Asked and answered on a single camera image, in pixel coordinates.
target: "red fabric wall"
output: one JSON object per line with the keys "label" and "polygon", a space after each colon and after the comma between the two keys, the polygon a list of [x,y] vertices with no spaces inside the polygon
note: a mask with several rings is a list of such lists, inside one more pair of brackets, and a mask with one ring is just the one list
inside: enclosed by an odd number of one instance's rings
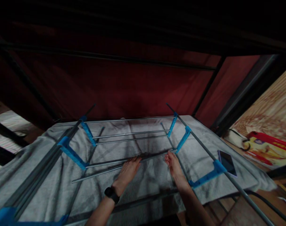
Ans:
{"label": "red fabric wall", "polygon": [[[6,41],[15,43],[213,67],[220,59],[219,56],[203,53],[21,23],[0,22],[0,35]],[[172,67],[21,51],[11,53],[48,104],[64,121],[78,119],[93,103],[97,106],[88,116],[89,120],[172,115],[171,110],[165,105],[166,102],[180,115],[191,115],[212,75],[212,72]],[[238,76],[236,61],[233,63],[235,87],[247,73]],[[2,73],[0,70],[0,84],[4,82],[4,78],[1,78]],[[7,78],[14,79],[5,79],[6,89],[0,89],[0,100],[39,127],[46,125],[42,125],[41,118],[48,121],[48,125],[51,124],[52,121],[45,111],[41,110],[40,104],[33,100],[27,89],[21,88],[22,85],[17,82],[16,76],[8,69],[5,73]],[[220,80],[224,80],[225,74],[230,76],[224,70],[220,73]],[[231,91],[223,96],[224,101],[217,101],[220,107],[225,105],[225,99],[231,96],[230,93]],[[10,96],[15,96],[14,104],[11,103]],[[29,99],[17,109],[18,100],[24,101],[25,96]],[[209,109],[204,110],[202,115],[207,115],[206,118],[213,120],[216,116],[211,112]]]}
{"label": "red fabric wall", "polygon": [[227,57],[196,113],[196,118],[210,128],[258,59],[259,55]]}

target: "phone screen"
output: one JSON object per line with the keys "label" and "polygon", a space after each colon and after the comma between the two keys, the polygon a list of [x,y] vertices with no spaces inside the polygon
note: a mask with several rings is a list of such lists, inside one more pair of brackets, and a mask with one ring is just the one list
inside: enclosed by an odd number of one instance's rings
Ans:
{"label": "phone screen", "polygon": [[231,155],[229,155],[225,152],[222,152],[222,151],[218,151],[218,156],[219,156],[219,161],[226,168],[228,173],[237,177]]}

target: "blue plastic joint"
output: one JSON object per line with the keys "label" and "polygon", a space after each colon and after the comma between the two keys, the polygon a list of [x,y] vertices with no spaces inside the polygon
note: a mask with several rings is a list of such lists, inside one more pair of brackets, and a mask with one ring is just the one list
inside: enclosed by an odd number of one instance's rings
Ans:
{"label": "blue plastic joint", "polygon": [[170,137],[171,132],[172,132],[172,130],[173,130],[173,127],[174,127],[174,125],[175,125],[175,122],[176,122],[177,119],[178,119],[178,114],[177,114],[176,112],[174,112],[173,115],[174,115],[174,118],[173,118],[172,123],[171,123],[171,125],[170,125],[170,129],[169,129],[169,132],[168,132],[168,137]]}
{"label": "blue plastic joint", "polygon": [[58,222],[15,222],[16,208],[3,207],[0,209],[0,226],[62,226],[69,215],[64,215]]}
{"label": "blue plastic joint", "polygon": [[88,138],[90,139],[90,142],[92,143],[92,145],[94,147],[96,147],[96,141],[93,139],[93,134],[92,134],[89,126],[85,122],[83,122],[83,121],[81,122],[81,125],[82,125],[84,131],[86,132]]}
{"label": "blue plastic joint", "polygon": [[87,117],[86,116],[82,116],[79,120],[85,122],[87,120]]}
{"label": "blue plastic joint", "polygon": [[210,173],[206,174],[205,176],[203,176],[202,178],[200,178],[199,180],[197,180],[196,182],[193,182],[192,180],[188,181],[189,185],[191,187],[198,188],[199,186],[203,185],[204,183],[218,177],[219,175],[227,172],[226,168],[221,164],[220,161],[215,160],[213,162],[214,165],[214,170],[212,170]]}
{"label": "blue plastic joint", "polygon": [[189,137],[190,135],[190,132],[192,131],[191,128],[189,126],[186,126],[185,127],[185,134],[183,136],[183,138],[181,139],[180,143],[178,144],[177,146],[177,152],[176,154],[180,151],[181,147],[183,146],[183,144],[186,142],[187,138]]}
{"label": "blue plastic joint", "polygon": [[70,147],[70,138],[65,136],[58,142],[57,146],[61,146],[60,149],[67,154],[81,169],[86,170],[86,166],[89,163],[85,163],[79,155]]}

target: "bed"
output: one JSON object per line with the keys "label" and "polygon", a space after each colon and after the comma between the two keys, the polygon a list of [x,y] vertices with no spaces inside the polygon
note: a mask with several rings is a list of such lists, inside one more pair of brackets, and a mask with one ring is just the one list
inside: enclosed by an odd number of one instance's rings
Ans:
{"label": "bed", "polygon": [[[218,158],[218,150],[232,155],[237,178],[234,178],[242,188],[257,191],[270,191],[276,188],[275,183],[261,169],[246,160],[216,134],[195,120],[192,116],[181,116],[209,151]],[[97,136],[104,127],[102,135],[156,131],[161,130],[161,124],[169,129],[172,119],[152,119],[139,121],[117,122],[87,122],[92,134]],[[0,169],[0,209],[10,198],[18,186],[27,178],[30,172],[46,155],[50,148],[61,137],[62,133],[72,127],[75,122],[58,123],[49,128],[31,145],[23,148],[16,158]],[[185,133],[184,125],[177,120],[170,136],[174,146],[177,146]],[[135,137],[151,137],[158,134],[138,134]],[[104,138],[102,141],[119,140],[120,137]],[[92,152],[92,144],[82,127],[76,132],[70,146],[85,161]],[[91,163],[123,159],[133,156],[145,156],[171,149],[167,137],[135,140],[121,143],[98,145],[94,150]],[[189,136],[182,146],[178,156],[184,170],[192,181],[196,181],[213,170],[213,160],[193,136]],[[87,174],[102,171],[111,166],[90,168]],[[44,180],[29,205],[21,215],[19,221],[59,221],[66,214],[69,201],[77,187],[72,180],[80,178],[81,169],[65,154],[62,153],[54,167]],[[119,170],[112,171],[91,179],[84,180],[73,204],[70,219],[67,224],[83,224],[104,196],[104,190],[112,184]],[[120,198],[118,205],[123,205],[150,195],[163,193],[175,189],[164,157],[158,157],[142,163],[134,180],[129,184]],[[237,192],[234,185],[225,175],[195,189],[195,193],[202,204]],[[108,221],[109,225],[138,225],[160,219],[173,213],[185,210],[179,194],[168,196],[145,203],[128,210],[116,211]]]}

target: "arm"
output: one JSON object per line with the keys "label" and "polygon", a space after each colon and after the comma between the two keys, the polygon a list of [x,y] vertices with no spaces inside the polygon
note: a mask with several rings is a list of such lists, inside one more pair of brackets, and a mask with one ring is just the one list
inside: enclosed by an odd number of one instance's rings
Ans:
{"label": "arm", "polygon": [[[139,166],[140,166],[141,158],[131,158],[127,162],[123,164],[121,172],[112,184],[112,188],[115,190],[115,193],[120,197],[127,185],[133,180],[135,177]],[[111,215],[115,206],[115,202],[105,196],[97,209],[92,213],[85,226],[103,226],[106,225],[109,216]]]}
{"label": "arm", "polygon": [[214,225],[200,201],[188,184],[177,156],[171,152],[165,155],[165,162],[169,167],[172,178],[180,192],[190,222],[194,225]]}

